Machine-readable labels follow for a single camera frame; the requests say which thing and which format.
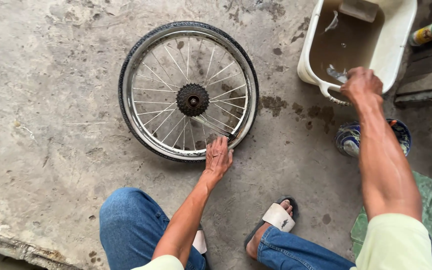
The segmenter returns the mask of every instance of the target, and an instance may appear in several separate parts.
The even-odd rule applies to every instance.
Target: white plastic container
[[[309,52],[313,44],[313,38],[318,25],[319,15],[323,2],[318,0],[309,22],[308,33],[304,40],[303,50],[297,64],[297,75],[304,82],[317,85],[321,93],[330,101],[339,105],[349,105],[348,102],[341,101],[329,94],[328,89],[339,92],[339,85],[328,83],[318,78],[311,69],[309,62]],[[378,4],[384,13],[384,24],[381,34],[376,43],[374,53],[369,64],[369,69],[374,70],[374,74],[381,79],[382,92],[386,93],[394,84],[398,75],[399,65],[403,57],[404,48],[413,25],[417,0],[371,0]]]

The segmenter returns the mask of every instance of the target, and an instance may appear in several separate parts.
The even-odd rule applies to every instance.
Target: foot
[[[292,217],[293,216],[293,206],[290,205],[289,200],[284,200],[280,204],[286,212]],[[254,236],[249,241],[248,245],[246,246],[246,253],[251,257],[253,260],[257,259],[258,256],[258,246],[259,242],[261,241],[261,237],[266,232],[267,228],[269,228],[271,224],[265,222],[254,234]]]

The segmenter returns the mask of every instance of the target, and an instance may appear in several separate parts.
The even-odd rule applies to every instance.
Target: knee
[[[136,214],[148,200],[149,196],[139,188],[120,187],[101,206],[99,220],[103,223],[115,218],[123,218],[130,213]]]

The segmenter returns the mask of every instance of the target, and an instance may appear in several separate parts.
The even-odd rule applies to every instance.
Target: light green shirt
[[[428,230],[403,214],[382,214],[371,219],[356,267],[349,270],[432,270]],[[172,255],[160,256],[133,270],[184,270]]]

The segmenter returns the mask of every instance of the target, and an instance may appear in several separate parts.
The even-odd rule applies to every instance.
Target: wheel hub
[[[208,108],[209,94],[201,85],[189,83],[177,92],[176,104],[184,115],[198,116]]]

